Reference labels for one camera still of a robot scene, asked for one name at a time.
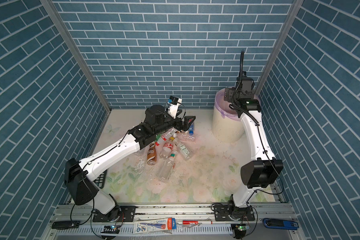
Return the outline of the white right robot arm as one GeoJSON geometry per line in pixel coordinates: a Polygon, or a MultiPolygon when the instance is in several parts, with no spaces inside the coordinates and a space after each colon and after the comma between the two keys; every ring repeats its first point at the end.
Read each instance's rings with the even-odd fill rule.
{"type": "Polygon", "coordinates": [[[259,192],[272,195],[265,189],[273,184],[283,170],[282,160],[278,160],[268,143],[262,121],[260,102],[253,93],[254,81],[249,77],[237,77],[233,88],[226,88],[224,101],[238,114],[244,125],[250,145],[251,159],[241,167],[243,184],[231,195],[228,206],[231,212],[239,212],[250,206],[250,201],[259,192]]]}

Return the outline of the white glue tube package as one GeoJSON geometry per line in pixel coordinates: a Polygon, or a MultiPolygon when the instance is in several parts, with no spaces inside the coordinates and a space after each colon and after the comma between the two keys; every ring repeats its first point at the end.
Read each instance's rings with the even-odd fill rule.
{"type": "Polygon", "coordinates": [[[177,229],[177,223],[174,218],[145,220],[145,221],[134,222],[133,234],[165,232],[176,229],[177,229]]]}

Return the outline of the clear ribbed bottle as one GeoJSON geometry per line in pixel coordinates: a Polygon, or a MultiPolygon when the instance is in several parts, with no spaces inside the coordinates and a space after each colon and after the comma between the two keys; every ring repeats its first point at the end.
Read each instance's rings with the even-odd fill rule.
{"type": "Polygon", "coordinates": [[[194,142],[196,138],[187,133],[177,133],[177,138],[181,141],[194,142]]]}

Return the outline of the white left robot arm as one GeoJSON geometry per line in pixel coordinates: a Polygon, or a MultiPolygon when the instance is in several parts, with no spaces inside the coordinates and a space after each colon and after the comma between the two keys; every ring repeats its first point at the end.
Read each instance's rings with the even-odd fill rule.
{"type": "Polygon", "coordinates": [[[123,158],[138,152],[153,143],[158,134],[172,128],[187,131],[195,121],[195,116],[172,118],[166,115],[164,120],[157,120],[156,114],[146,117],[145,121],[128,130],[114,144],[77,161],[72,158],[66,162],[64,183],[77,206],[91,205],[113,221],[121,215],[121,207],[110,195],[105,194],[94,180],[123,158]]]}

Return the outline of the red label cola bottle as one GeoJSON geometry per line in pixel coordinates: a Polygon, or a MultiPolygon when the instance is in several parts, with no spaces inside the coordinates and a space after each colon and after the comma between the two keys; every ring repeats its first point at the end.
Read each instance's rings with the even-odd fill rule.
{"type": "Polygon", "coordinates": [[[173,150],[174,144],[172,138],[170,138],[163,146],[160,152],[161,158],[168,158],[173,150]]]}

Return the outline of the white bin with pink liner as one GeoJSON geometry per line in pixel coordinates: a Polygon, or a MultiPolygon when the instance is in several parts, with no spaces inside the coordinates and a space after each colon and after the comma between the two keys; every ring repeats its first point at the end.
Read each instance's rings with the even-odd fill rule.
{"type": "Polygon", "coordinates": [[[224,100],[225,90],[215,96],[212,133],[221,142],[235,143],[245,133],[244,125],[236,111],[230,109],[230,103],[224,100]]]}

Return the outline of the brown coffee drink bottle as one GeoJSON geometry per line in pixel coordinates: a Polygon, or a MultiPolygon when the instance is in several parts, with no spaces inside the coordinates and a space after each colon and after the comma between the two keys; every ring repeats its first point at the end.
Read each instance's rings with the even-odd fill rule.
{"type": "Polygon", "coordinates": [[[156,144],[151,143],[147,152],[147,164],[153,166],[157,163],[156,144]]]}

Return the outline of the clear bottle green cap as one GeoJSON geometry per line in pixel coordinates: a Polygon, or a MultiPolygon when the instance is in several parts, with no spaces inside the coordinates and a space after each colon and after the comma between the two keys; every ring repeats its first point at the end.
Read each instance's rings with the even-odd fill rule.
{"type": "Polygon", "coordinates": [[[158,179],[162,182],[166,182],[175,167],[175,158],[178,155],[178,151],[174,150],[170,153],[169,157],[164,160],[162,167],[158,173],[158,179]]]}

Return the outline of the clear bottle green label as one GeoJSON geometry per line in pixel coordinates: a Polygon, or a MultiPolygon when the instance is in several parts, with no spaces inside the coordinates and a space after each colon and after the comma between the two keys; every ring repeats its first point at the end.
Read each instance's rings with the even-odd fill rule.
{"type": "Polygon", "coordinates": [[[193,156],[191,150],[178,138],[175,138],[173,142],[185,160],[189,160],[193,156]]]}

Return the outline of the clear bottle red cap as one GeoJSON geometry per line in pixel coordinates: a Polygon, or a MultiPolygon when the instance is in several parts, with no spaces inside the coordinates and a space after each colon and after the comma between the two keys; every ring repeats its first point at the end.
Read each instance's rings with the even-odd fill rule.
{"type": "Polygon", "coordinates": [[[155,142],[155,145],[156,145],[156,146],[162,145],[162,144],[165,143],[170,137],[172,137],[176,131],[177,131],[177,130],[176,130],[175,128],[169,129],[167,132],[163,133],[163,134],[159,137],[159,139],[155,142]]]}

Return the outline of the blue black device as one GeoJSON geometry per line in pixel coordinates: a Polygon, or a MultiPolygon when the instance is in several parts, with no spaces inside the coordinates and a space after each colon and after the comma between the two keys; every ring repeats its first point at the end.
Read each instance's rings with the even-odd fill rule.
{"type": "Polygon", "coordinates": [[[266,228],[269,228],[269,229],[295,231],[299,228],[299,224],[297,222],[289,221],[289,220],[264,218],[263,224],[266,228]]]}

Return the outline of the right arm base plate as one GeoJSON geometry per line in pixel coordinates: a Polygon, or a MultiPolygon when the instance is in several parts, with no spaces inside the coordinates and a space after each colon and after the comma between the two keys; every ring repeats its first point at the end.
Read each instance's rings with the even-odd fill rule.
{"type": "Polygon", "coordinates": [[[226,205],[222,204],[212,204],[211,210],[214,213],[215,221],[217,222],[228,222],[228,221],[255,221],[256,214],[254,213],[253,208],[237,208],[233,207],[230,209],[226,205]]]}

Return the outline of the blue red label bottle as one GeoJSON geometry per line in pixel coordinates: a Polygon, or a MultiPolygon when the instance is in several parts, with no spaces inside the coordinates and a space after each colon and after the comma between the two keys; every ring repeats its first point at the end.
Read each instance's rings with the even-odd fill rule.
{"type": "Polygon", "coordinates": [[[195,130],[195,123],[192,123],[188,130],[190,136],[194,135],[194,130],[195,130]]]}

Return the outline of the red handled tool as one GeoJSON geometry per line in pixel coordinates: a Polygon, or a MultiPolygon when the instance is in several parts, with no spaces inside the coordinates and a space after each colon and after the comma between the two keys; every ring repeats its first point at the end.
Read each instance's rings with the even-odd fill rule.
{"type": "Polygon", "coordinates": [[[191,221],[191,220],[180,221],[180,225],[183,227],[195,227],[200,225],[211,225],[211,224],[213,224],[212,221],[191,221]]]}

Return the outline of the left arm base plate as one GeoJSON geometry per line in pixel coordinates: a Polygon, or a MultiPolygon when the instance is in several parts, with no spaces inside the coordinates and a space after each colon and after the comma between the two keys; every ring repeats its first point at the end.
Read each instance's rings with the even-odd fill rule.
{"type": "Polygon", "coordinates": [[[98,210],[94,210],[93,222],[133,222],[136,206],[120,206],[112,209],[108,214],[102,214],[98,210]]]}

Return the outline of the black remote control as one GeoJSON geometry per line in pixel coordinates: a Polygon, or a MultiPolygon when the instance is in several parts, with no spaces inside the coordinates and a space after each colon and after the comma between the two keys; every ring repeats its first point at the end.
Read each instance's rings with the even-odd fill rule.
{"type": "Polygon", "coordinates": [[[80,221],[57,221],[52,224],[52,229],[65,230],[70,228],[78,228],[80,221]]]}

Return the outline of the black calculator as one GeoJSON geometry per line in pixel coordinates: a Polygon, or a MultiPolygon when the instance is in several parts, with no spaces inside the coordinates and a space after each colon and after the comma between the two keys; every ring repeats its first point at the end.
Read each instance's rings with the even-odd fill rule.
{"type": "Polygon", "coordinates": [[[106,177],[107,177],[107,170],[105,170],[103,173],[101,173],[95,180],[94,183],[96,186],[98,186],[100,189],[103,189],[106,183],[106,177]]]}

